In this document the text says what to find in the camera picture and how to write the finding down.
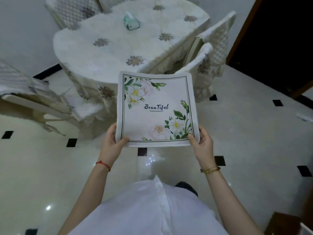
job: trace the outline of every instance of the person's left hand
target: person's left hand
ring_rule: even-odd
[[[112,168],[114,162],[119,157],[122,147],[129,140],[128,137],[122,138],[118,143],[115,142],[116,123],[112,124],[106,135],[102,139],[102,147],[98,161],[102,161]]]

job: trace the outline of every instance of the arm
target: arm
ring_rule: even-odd
[[[203,170],[215,168],[213,140],[205,128],[199,126],[201,141],[197,143],[192,134],[188,135],[194,154]],[[229,235],[263,234],[245,208],[228,186],[220,171],[206,174],[214,201],[223,225]]]
[[[114,162],[119,157],[124,144],[129,140],[129,138],[123,138],[120,142],[115,143],[115,129],[116,123],[112,124],[108,129],[102,140],[102,148],[98,159],[98,161],[102,161],[110,168],[112,168]],[[67,235],[101,204],[108,173],[109,169],[103,164],[95,165],[58,235]]]

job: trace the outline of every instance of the floral tablecloth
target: floral tablecloth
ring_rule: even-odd
[[[140,22],[129,31],[126,11]],[[209,15],[186,0],[127,0],[71,29],[56,33],[55,54],[84,98],[103,101],[106,117],[116,115],[120,71],[163,74],[181,60]]]

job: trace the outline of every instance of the white wall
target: white wall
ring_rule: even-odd
[[[45,0],[0,0],[0,58],[29,76],[58,63],[52,39],[59,27]]]
[[[311,100],[313,100],[313,87],[311,87],[309,90],[307,90],[305,93],[303,93],[302,95],[306,96],[307,98],[310,98]]]
[[[199,6],[211,17],[211,25],[223,19],[229,12],[236,11],[237,18],[229,33],[228,51],[235,42],[256,0],[199,0]]]

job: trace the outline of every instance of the white shirt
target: white shirt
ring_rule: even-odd
[[[228,235],[214,212],[183,188],[154,180],[135,182],[102,202],[69,235]]]

